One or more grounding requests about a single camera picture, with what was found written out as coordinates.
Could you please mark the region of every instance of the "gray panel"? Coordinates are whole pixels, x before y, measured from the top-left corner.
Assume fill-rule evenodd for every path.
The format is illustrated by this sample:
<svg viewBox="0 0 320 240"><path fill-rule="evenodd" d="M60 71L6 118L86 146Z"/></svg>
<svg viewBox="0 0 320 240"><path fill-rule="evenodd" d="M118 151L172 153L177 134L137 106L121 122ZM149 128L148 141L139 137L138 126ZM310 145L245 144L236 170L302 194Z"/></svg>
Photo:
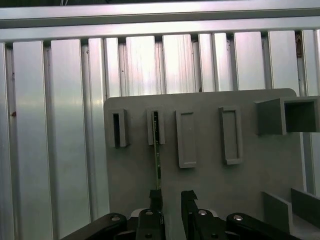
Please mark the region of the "gray panel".
<svg viewBox="0 0 320 240"><path fill-rule="evenodd" d="M139 22L124 24L31 27L0 29L1 42L51 40L56 38L129 37L136 35L199 34L209 32L256 32L319 29L319 16L288 18L253 18L176 22Z"/></svg>
<svg viewBox="0 0 320 240"><path fill-rule="evenodd" d="M52 41L51 49L55 202L62 238L90 222L82 61L77 39Z"/></svg>
<svg viewBox="0 0 320 240"><path fill-rule="evenodd" d="M234 34L236 77L239 90L265 89L265 72L260 32Z"/></svg>
<svg viewBox="0 0 320 240"><path fill-rule="evenodd" d="M108 98L120 97L120 69L118 39L105 39L106 95Z"/></svg>
<svg viewBox="0 0 320 240"><path fill-rule="evenodd" d="M0 43L0 239L14 240L15 222L10 154L6 46Z"/></svg>
<svg viewBox="0 0 320 240"><path fill-rule="evenodd" d="M268 37L273 88L291 88L299 96L295 32L271 31Z"/></svg>
<svg viewBox="0 0 320 240"><path fill-rule="evenodd" d="M237 106L219 107L219 115L223 163L239 164L243 161L240 109Z"/></svg>
<svg viewBox="0 0 320 240"><path fill-rule="evenodd" d="M214 92L215 76L214 76L214 56L213 42L211 34L199 34L200 49L200 70L203 92Z"/></svg>
<svg viewBox="0 0 320 240"><path fill-rule="evenodd" d="M299 134L257 136L254 101L294 95L292 90L273 89L109 98L105 112L125 107L130 115L130 145L123 149L107 147L111 211L129 215L132 209L149 204L149 191L156 184L146 109L163 105L165 144L160 146L160 161L167 239L182 239L184 235L179 209L181 191L186 189L195 191L199 206L213 209L223 219L230 213L244 212L262 220L261 191L272 191L288 201L291 186L303 188L303 174ZM216 126L220 120L218 108L234 104L241 109L241 127L246 129L242 132L245 161L228 166L223 164L221 135ZM196 167L189 169L179 167L175 115L186 105L193 111L197 150ZM131 201L124 204L119 199Z"/></svg>
<svg viewBox="0 0 320 240"><path fill-rule="evenodd" d="M180 168L194 168L197 165L196 129L193 111L175 112L177 147Z"/></svg>
<svg viewBox="0 0 320 240"><path fill-rule="evenodd" d="M215 33L212 35L213 57L214 57L214 79L216 90L231 91L233 82L230 66L230 48L227 43L225 33Z"/></svg>
<svg viewBox="0 0 320 240"><path fill-rule="evenodd" d="M43 43L15 42L13 55L20 234L24 239L53 239Z"/></svg>
<svg viewBox="0 0 320 240"><path fill-rule="evenodd" d="M90 180L91 180L91 205L93 206L93 220L96 220L109 213L109 194L106 161L106 140L103 131L104 122L104 102L106 97L105 80L105 58L104 45L101 38L89 39L89 85L85 88L89 90L86 95L87 119L91 117L91 125L88 125L92 142L87 142L90 153Z"/></svg>
<svg viewBox="0 0 320 240"><path fill-rule="evenodd" d="M290 202L270 193L263 192L264 221L281 231L292 234L293 216Z"/></svg>
<svg viewBox="0 0 320 240"><path fill-rule="evenodd" d="M190 35L163 36L166 93L194 93L196 91Z"/></svg>
<svg viewBox="0 0 320 240"><path fill-rule="evenodd" d="M126 51L129 63L127 72L129 95L161 93L161 85L156 77L155 37L127 37Z"/></svg>

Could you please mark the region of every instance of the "gray block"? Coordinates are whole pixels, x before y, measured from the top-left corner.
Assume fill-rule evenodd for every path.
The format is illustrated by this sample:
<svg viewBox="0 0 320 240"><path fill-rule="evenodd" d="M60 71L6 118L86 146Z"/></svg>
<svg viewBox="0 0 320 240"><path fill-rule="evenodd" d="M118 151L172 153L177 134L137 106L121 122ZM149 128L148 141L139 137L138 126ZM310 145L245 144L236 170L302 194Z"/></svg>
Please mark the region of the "gray block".
<svg viewBox="0 0 320 240"><path fill-rule="evenodd" d="M241 113L236 106L219 108L223 162L239 164L243 158Z"/></svg>
<svg viewBox="0 0 320 240"><path fill-rule="evenodd" d="M291 203L270 193L263 192L262 195L264 221L285 233L292 234L294 224Z"/></svg>
<svg viewBox="0 0 320 240"><path fill-rule="evenodd" d="M273 89L109 98L104 111L126 109L130 116L130 145L118 149L107 146L110 210L129 216L133 210L149 206L149 191L156 186L156 166L148 139L147 109L162 106L165 144L159 146L159 152L166 239L185 238L181 192L187 190L194 190L198 206L212 209L223 219L242 212L263 220L261 192L289 201L291 188L303 189L303 174L300 134L257 135L256 102L294 96L291 89ZM241 111L241 164L224 164L221 106L237 106ZM176 111L190 110L196 166L180 168ZM184 117L183 121L192 122L190 116Z"/></svg>
<svg viewBox="0 0 320 240"><path fill-rule="evenodd" d="M320 198L305 191L291 189L293 213L320 228Z"/></svg>
<svg viewBox="0 0 320 240"><path fill-rule="evenodd" d="M258 134L320 132L318 96L281 97L257 103Z"/></svg>
<svg viewBox="0 0 320 240"><path fill-rule="evenodd" d="M109 109L107 117L107 139L111 147L126 147L129 145L127 111L123 108Z"/></svg>
<svg viewBox="0 0 320 240"><path fill-rule="evenodd" d="M179 167L182 169L194 168L197 164L194 112L192 110L177 110L175 119Z"/></svg>

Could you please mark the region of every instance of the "screw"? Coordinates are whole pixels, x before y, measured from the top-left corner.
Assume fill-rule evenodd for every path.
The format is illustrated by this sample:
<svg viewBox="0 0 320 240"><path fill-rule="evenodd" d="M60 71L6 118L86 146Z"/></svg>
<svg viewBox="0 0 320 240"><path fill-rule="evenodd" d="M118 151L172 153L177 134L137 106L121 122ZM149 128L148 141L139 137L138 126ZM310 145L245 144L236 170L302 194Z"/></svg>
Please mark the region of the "screw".
<svg viewBox="0 0 320 240"><path fill-rule="evenodd" d="M114 222L119 220L120 220L120 217L118 217L117 215L111 218L111 221L114 221Z"/></svg>
<svg viewBox="0 0 320 240"><path fill-rule="evenodd" d="M234 215L233 219L237 220L237 221L242 221L243 220L242 216L239 216L239 215Z"/></svg>
<svg viewBox="0 0 320 240"><path fill-rule="evenodd" d="M205 210L199 210L198 214L204 216L207 215L207 212Z"/></svg>

